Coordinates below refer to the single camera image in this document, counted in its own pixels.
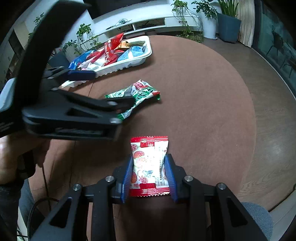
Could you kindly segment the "person's left hand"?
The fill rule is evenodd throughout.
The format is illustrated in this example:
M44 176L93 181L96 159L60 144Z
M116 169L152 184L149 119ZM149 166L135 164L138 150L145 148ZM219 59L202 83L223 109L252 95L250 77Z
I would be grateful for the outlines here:
M1 138L1 184L6 184L16 176L19 157L27 155L29 161L43 166L50 147L50 140L27 133L17 133Z

